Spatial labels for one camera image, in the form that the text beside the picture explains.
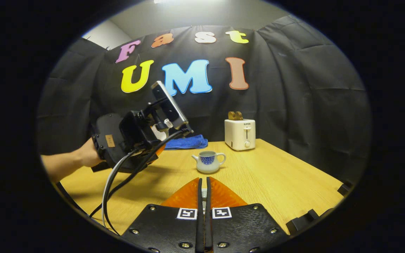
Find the black cable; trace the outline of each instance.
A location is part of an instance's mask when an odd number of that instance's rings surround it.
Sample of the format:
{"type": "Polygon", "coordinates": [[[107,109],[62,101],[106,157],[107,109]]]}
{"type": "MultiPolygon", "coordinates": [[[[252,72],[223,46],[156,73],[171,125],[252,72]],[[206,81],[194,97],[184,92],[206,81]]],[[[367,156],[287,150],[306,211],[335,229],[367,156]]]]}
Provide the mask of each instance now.
{"type": "MultiPolygon", "coordinates": [[[[183,135],[186,130],[189,131],[189,130],[186,129],[186,128],[185,128],[185,129],[182,129],[182,130],[177,131],[176,133],[174,133],[174,134],[168,136],[166,139],[164,139],[162,142],[160,142],[159,145],[157,145],[157,146],[148,154],[148,156],[140,163],[140,165],[137,166],[137,168],[135,169],[134,173],[132,173],[132,174],[129,176],[130,178],[128,177],[127,179],[125,179],[124,181],[122,181],[119,185],[117,185],[114,189],[112,189],[111,192],[115,193],[117,190],[119,190],[121,187],[123,187],[125,184],[127,184],[130,180],[132,180],[132,178],[134,178],[134,176],[137,175],[137,173],[141,170],[141,168],[143,168],[143,166],[145,166],[145,164],[151,159],[151,157],[156,154],[156,151],[157,151],[157,150],[159,150],[162,146],[164,146],[164,145],[165,145],[167,142],[169,142],[170,140],[175,139],[176,137],[183,135]]],[[[104,201],[104,206],[106,206],[106,207],[107,207],[107,202],[108,202],[108,200],[109,200],[109,196],[108,196],[107,192],[109,191],[110,186],[111,186],[111,183],[112,183],[113,181],[114,181],[114,180],[112,179],[111,182],[110,182],[110,185],[109,185],[109,186],[107,187],[107,189],[106,189],[106,193],[105,193],[105,196],[104,196],[105,199],[104,199],[103,201],[104,201]]],[[[120,234],[114,229],[114,227],[111,225],[107,210],[106,210],[106,212],[104,212],[104,216],[106,217],[107,223],[108,223],[109,226],[114,230],[114,232],[115,232],[116,234],[120,235],[120,234]]]]}
{"type": "MultiPolygon", "coordinates": [[[[137,166],[137,168],[135,169],[135,171],[134,171],[132,174],[130,174],[130,176],[129,176],[127,179],[125,179],[124,181],[122,181],[121,183],[119,183],[119,185],[117,185],[116,187],[114,187],[114,189],[112,189],[112,190],[109,192],[109,194],[107,194],[107,193],[105,194],[104,205],[107,206],[107,202],[108,202],[108,200],[110,199],[110,197],[111,197],[112,195],[114,195],[114,193],[115,193],[117,190],[119,190],[121,187],[125,186],[125,184],[129,183],[129,181],[131,181],[131,180],[135,177],[135,175],[137,175],[137,173],[141,170],[141,168],[143,168],[143,166],[145,166],[145,164],[151,159],[151,157],[152,157],[154,154],[156,154],[156,152],[157,152],[162,146],[164,146],[164,145],[165,145],[167,142],[169,142],[170,140],[175,139],[175,138],[177,138],[177,137],[183,135],[186,131],[190,131],[190,130],[188,130],[187,128],[181,129],[181,130],[177,131],[176,133],[174,133],[174,134],[168,136],[168,137],[167,137],[166,139],[164,139],[162,142],[160,142],[159,145],[157,145],[157,146],[150,152],[150,154],[149,154],[147,157],[145,157],[145,159],[140,163],[140,165],[137,166]]],[[[98,210],[101,209],[101,207],[102,207],[102,203],[101,203],[97,208],[95,208],[95,210],[93,210],[93,212],[89,215],[89,217],[91,218],[98,210]]],[[[105,212],[104,216],[105,216],[106,221],[108,222],[109,226],[116,232],[116,230],[112,227],[112,225],[111,225],[111,223],[110,223],[110,220],[109,220],[109,218],[108,218],[107,212],[105,212]]]]}
{"type": "MultiPolygon", "coordinates": [[[[114,166],[114,170],[112,170],[112,172],[109,175],[109,178],[107,179],[107,183],[106,186],[104,188],[104,192],[103,192],[103,203],[104,203],[104,216],[106,217],[106,220],[108,219],[107,217],[107,202],[104,202],[104,199],[106,198],[108,191],[110,189],[110,186],[112,185],[112,183],[114,182],[115,176],[117,176],[118,171],[120,170],[121,166],[123,165],[125,160],[128,160],[129,157],[131,157],[133,154],[135,154],[136,152],[138,152],[139,148],[135,148],[134,150],[132,150],[131,152],[129,152],[129,154],[127,154],[125,157],[123,157],[121,160],[119,160],[119,162],[117,162],[117,164],[114,166]]],[[[107,221],[109,226],[114,230],[114,232],[118,235],[120,235],[115,228],[112,226],[112,224],[110,223],[110,221],[107,221]]]]}

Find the cable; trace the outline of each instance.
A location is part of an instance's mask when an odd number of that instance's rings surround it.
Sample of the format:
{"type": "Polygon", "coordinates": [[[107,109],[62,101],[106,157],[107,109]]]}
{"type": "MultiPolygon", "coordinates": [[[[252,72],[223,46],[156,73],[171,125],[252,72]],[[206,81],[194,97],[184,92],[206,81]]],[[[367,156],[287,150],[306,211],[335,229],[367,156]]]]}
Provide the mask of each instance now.
{"type": "MultiPolygon", "coordinates": [[[[166,139],[164,139],[161,143],[159,143],[159,145],[151,152],[151,155],[149,157],[147,157],[146,162],[151,159],[151,157],[156,153],[157,150],[159,150],[160,147],[162,147],[164,144],[166,144],[167,142],[169,142],[172,139],[175,139],[177,137],[179,137],[180,135],[184,134],[186,131],[190,131],[187,128],[184,128],[182,130],[177,131],[176,133],[168,136],[166,139]]],[[[137,175],[138,171],[140,170],[140,168],[142,168],[143,166],[138,166],[134,172],[132,174],[129,175],[129,177],[127,179],[125,179],[124,181],[122,181],[119,185],[117,185],[116,187],[114,187],[114,189],[112,189],[108,195],[108,198],[110,199],[112,197],[112,195],[114,195],[114,193],[119,190],[121,187],[125,186],[125,184],[129,183],[129,181],[132,180],[132,178],[134,178],[135,175],[137,175]]],[[[97,208],[95,208],[89,215],[89,218],[92,218],[93,215],[95,215],[95,213],[97,211],[99,211],[102,207],[102,203],[99,204],[99,206],[97,208]]]]}
{"type": "MultiPolygon", "coordinates": [[[[145,159],[144,160],[142,160],[142,162],[137,166],[137,168],[135,169],[135,171],[132,173],[132,174],[130,174],[130,176],[127,178],[127,179],[125,179],[124,181],[122,181],[121,183],[119,183],[119,185],[117,185],[116,187],[114,187],[114,189],[112,189],[108,194],[107,194],[107,192],[109,191],[109,189],[110,189],[110,185],[111,185],[111,183],[113,182],[113,179],[111,180],[111,181],[109,181],[109,179],[108,179],[108,185],[106,185],[106,186],[108,186],[108,187],[105,187],[105,189],[104,189],[104,193],[103,193],[103,201],[102,201],[102,203],[97,207],[97,208],[95,208],[95,210],[93,210],[93,212],[90,214],[90,218],[98,211],[98,210],[100,210],[101,208],[103,208],[103,205],[106,207],[107,206],[107,202],[108,202],[108,200],[110,199],[110,197],[117,191],[117,190],[119,190],[120,188],[122,188],[123,186],[125,186],[125,184],[127,184],[129,181],[131,181],[134,177],[135,177],[135,175],[137,175],[137,173],[145,166],[145,164],[151,159],[151,157],[154,155],[154,154],[156,154],[156,151],[158,151],[162,146],[164,146],[167,142],[169,142],[170,140],[172,140],[172,139],[175,139],[175,138],[177,138],[177,137],[179,137],[179,136],[181,136],[181,135],[183,135],[186,131],[190,131],[190,130],[188,130],[187,128],[184,128],[184,129],[181,129],[181,130],[179,130],[179,131],[177,131],[176,133],[174,133],[174,134],[172,134],[172,135],[170,135],[170,136],[168,136],[166,139],[164,139],[162,142],[160,142],[159,143],[159,145],[157,145],[146,157],[145,157],[145,159]]],[[[117,165],[119,165],[119,167],[121,167],[121,165],[122,165],[122,162],[124,162],[125,161],[125,159],[123,160],[120,160],[118,163],[117,163],[117,165]]],[[[111,223],[110,223],[110,220],[109,220],[109,218],[108,218],[108,214],[107,214],[107,212],[105,212],[104,211],[104,209],[103,209],[103,212],[102,212],[102,215],[103,215],[103,223],[104,223],[104,217],[105,217],[105,219],[107,220],[107,223],[109,224],[109,226],[114,230],[114,232],[116,232],[116,230],[114,229],[114,227],[111,225],[111,223]]]]}
{"type": "MultiPolygon", "coordinates": [[[[132,152],[130,152],[129,154],[127,154],[123,158],[121,158],[121,160],[119,160],[119,162],[117,162],[117,164],[114,166],[113,170],[111,171],[111,173],[109,174],[109,176],[107,178],[106,186],[104,187],[104,191],[103,191],[103,201],[102,201],[103,205],[101,206],[101,208],[102,208],[102,219],[103,219],[104,227],[106,227],[106,222],[104,221],[104,214],[107,213],[107,211],[106,211],[106,203],[104,203],[105,196],[107,195],[106,192],[108,192],[108,190],[110,189],[110,186],[114,182],[115,176],[117,175],[118,171],[120,170],[122,163],[126,159],[131,157],[133,154],[135,154],[138,150],[139,150],[138,148],[135,148],[132,152]]],[[[109,225],[114,230],[114,232],[116,232],[118,234],[118,232],[114,229],[114,227],[112,227],[112,225],[110,223],[109,223],[109,225]]]]}

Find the label sticker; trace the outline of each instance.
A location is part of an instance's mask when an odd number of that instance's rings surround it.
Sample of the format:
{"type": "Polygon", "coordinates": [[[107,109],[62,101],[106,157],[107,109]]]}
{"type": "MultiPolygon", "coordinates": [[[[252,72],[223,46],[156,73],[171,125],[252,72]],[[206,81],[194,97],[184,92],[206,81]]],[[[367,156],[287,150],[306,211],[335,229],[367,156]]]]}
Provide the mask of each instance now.
{"type": "Polygon", "coordinates": [[[212,219],[224,219],[224,218],[232,218],[229,207],[212,209],[212,219]]]}
{"type": "Polygon", "coordinates": [[[179,208],[179,212],[177,213],[177,219],[181,220],[196,220],[196,216],[198,214],[198,209],[193,208],[179,208]]]}
{"type": "Polygon", "coordinates": [[[114,137],[112,135],[106,135],[107,146],[110,148],[115,147],[114,137]]]}

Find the yellow letter u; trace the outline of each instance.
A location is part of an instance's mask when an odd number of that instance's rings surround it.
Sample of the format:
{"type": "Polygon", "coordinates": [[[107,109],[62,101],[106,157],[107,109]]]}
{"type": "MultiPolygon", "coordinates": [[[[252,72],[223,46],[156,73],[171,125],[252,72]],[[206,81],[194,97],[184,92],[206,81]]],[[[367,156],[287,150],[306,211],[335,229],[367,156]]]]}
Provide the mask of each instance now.
{"type": "Polygon", "coordinates": [[[140,64],[142,68],[142,73],[140,74],[140,79],[136,83],[132,83],[132,74],[134,73],[134,69],[137,66],[132,65],[125,68],[123,72],[123,78],[121,80],[121,90],[125,93],[131,93],[134,91],[140,90],[143,86],[145,86],[146,82],[148,81],[149,76],[149,67],[153,64],[153,60],[145,61],[140,64]]]}

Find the table surface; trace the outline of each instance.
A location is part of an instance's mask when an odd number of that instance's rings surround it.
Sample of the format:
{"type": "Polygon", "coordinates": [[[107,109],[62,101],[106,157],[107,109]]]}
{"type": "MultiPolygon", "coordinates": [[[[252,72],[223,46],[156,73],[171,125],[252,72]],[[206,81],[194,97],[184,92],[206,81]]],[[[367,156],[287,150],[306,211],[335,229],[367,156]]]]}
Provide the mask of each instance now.
{"type": "MultiPolygon", "coordinates": [[[[93,173],[83,167],[61,184],[84,211],[91,213],[101,203],[110,171],[93,173]]],[[[119,173],[112,187],[128,176],[119,173]]],[[[204,149],[163,151],[158,160],[111,197],[107,207],[110,221],[122,234],[146,205],[160,205],[197,177],[203,179],[202,187],[206,188],[207,176],[225,184],[248,204],[261,203],[287,234],[285,224],[291,219],[310,209],[321,215],[343,199],[337,192],[342,185],[339,180],[261,139],[256,140],[255,149],[244,151],[234,151],[223,141],[217,141],[209,142],[204,149]],[[191,155],[204,150],[226,154],[226,162],[216,173],[208,175],[196,170],[191,155]]],[[[93,218],[102,222],[101,211],[93,218]]]]}

